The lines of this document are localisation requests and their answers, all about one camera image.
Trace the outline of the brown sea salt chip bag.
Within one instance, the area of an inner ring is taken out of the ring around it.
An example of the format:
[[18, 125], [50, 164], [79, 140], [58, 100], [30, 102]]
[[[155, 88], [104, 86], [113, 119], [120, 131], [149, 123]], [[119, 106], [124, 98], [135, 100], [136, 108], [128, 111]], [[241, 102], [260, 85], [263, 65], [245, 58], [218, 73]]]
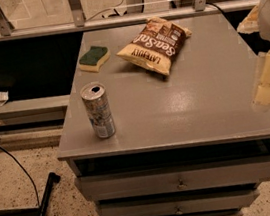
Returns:
[[168, 76], [173, 60], [191, 35], [188, 28], [160, 17], [152, 17], [146, 20], [140, 34], [122, 48], [117, 56], [145, 70]]

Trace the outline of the silver blue redbull can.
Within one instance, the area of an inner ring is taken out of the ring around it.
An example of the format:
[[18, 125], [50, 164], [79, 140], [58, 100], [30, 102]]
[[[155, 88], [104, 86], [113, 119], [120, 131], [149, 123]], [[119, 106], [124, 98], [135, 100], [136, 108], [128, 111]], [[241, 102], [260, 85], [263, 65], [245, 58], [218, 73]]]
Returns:
[[107, 139], [115, 133], [116, 126], [107, 100], [106, 88], [99, 82], [90, 82], [80, 91], [88, 119], [95, 135]]

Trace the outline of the grey drawer cabinet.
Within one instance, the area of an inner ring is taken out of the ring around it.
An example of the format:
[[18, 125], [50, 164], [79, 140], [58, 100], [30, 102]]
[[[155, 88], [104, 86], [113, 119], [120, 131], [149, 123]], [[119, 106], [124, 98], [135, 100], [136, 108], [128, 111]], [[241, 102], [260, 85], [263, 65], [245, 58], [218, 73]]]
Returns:
[[[187, 18], [184, 26], [192, 35], [169, 78], [117, 56], [138, 26], [84, 34], [83, 47], [106, 46], [113, 55], [100, 72], [74, 77], [58, 157], [76, 178], [270, 156], [270, 109], [252, 105], [256, 55], [221, 15]], [[106, 88], [116, 126], [107, 139], [95, 135], [81, 99], [90, 82]], [[102, 216], [105, 203], [257, 190], [261, 183], [92, 201]]]

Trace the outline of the green yellow sponge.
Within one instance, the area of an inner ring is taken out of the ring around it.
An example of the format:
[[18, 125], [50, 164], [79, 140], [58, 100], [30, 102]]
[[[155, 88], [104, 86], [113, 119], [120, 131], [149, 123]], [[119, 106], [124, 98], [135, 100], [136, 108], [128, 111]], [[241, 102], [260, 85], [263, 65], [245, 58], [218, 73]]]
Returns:
[[107, 47], [91, 46], [78, 60], [79, 68], [84, 71], [98, 72], [102, 64], [107, 62], [111, 55]]

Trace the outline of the top grey drawer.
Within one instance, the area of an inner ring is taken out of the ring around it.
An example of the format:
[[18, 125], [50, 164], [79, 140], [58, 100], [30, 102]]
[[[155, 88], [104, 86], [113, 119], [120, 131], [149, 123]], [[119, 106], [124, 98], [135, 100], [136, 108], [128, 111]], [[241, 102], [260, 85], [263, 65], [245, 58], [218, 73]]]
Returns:
[[89, 201], [219, 188], [270, 180], [270, 156], [76, 178]]

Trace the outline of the middle grey drawer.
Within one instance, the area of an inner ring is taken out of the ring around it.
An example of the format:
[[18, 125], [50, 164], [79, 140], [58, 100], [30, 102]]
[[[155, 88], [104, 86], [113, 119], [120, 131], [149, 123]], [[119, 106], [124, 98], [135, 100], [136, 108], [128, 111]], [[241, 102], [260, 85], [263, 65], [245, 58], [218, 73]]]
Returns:
[[100, 206], [102, 216], [180, 216], [207, 211], [241, 209], [250, 206], [259, 196], [256, 189], [219, 193], [192, 193], [165, 196], [132, 202], [105, 203]]

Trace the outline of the grey low ledge beam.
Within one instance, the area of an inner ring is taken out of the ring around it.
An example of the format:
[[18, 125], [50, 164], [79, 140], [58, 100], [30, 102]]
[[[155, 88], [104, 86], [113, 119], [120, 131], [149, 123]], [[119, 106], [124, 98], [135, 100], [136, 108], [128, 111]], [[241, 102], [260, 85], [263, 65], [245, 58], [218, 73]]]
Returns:
[[0, 126], [64, 119], [69, 95], [9, 101], [0, 107]]

